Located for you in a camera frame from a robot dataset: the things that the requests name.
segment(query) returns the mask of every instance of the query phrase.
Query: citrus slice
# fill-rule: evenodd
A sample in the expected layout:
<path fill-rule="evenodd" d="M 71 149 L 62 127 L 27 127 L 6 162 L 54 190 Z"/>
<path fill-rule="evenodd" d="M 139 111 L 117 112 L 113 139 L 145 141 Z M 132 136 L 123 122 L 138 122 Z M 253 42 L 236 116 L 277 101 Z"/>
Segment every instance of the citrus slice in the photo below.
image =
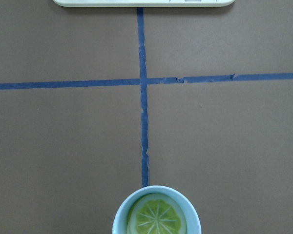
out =
<path fill-rule="evenodd" d="M 134 203 L 127 234 L 186 234 L 187 223 L 179 205 L 164 194 L 148 194 Z"/>

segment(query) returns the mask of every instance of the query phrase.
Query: lemon slice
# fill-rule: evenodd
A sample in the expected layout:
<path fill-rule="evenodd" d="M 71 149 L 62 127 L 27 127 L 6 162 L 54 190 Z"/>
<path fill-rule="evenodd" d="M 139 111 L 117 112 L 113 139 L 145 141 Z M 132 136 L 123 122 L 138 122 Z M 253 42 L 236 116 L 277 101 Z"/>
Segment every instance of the lemon slice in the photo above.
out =
<path fill-rule="evenodd" d="M 179 205 L 164 194 L 148 194 L 129 211 L 126 234 L 186 234 L 187 223 Z"/>

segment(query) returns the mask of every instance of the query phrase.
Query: green fruit slice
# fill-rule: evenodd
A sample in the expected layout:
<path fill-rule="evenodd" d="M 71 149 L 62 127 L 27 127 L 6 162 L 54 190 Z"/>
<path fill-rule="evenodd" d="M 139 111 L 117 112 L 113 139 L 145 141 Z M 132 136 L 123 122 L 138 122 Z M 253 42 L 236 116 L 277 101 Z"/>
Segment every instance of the green fruit slice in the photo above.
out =
<path fill-rule="evenodd" d="M 164 194 L 148 194 L 134 203 L 127 234 L 186 234 L 187 223 L 179 205 Z"/>

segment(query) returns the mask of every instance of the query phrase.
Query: white object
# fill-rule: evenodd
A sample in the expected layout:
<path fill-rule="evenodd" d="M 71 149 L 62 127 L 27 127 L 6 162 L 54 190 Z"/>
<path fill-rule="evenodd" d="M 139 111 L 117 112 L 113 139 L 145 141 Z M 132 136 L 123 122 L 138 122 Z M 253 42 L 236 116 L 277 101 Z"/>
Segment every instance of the white object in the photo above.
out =
<path fill-rule="evenodd" d="M 234 0 L 53 0 L 68 7 L 211 7 L 227 6 Z"/>
<path fill-rule="evenodd" d="M 177 202 L 182 209 L 187 223 L 188 234 L 201 234 L 199 216 L 191 202 L 180 192 L 165 186 L 153 185 L 139 189 L 132 193 L 119 207 L 113 223 L 112 234 L 125 234 L 127 229 L 128 212 L 133 203 L 144 195 L 151 193 L 165 194 Z"/>

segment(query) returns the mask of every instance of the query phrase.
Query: white tray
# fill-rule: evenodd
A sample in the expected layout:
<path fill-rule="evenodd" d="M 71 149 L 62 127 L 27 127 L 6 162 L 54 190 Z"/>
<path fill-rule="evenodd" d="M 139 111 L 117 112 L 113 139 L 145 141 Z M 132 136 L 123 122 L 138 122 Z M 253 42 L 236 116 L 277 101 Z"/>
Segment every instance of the white tray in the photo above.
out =
<path fill-rule="evenodd" d="M 227 6 L 234 0 L 53 0 L 68 7 L 211 7 Z"/>

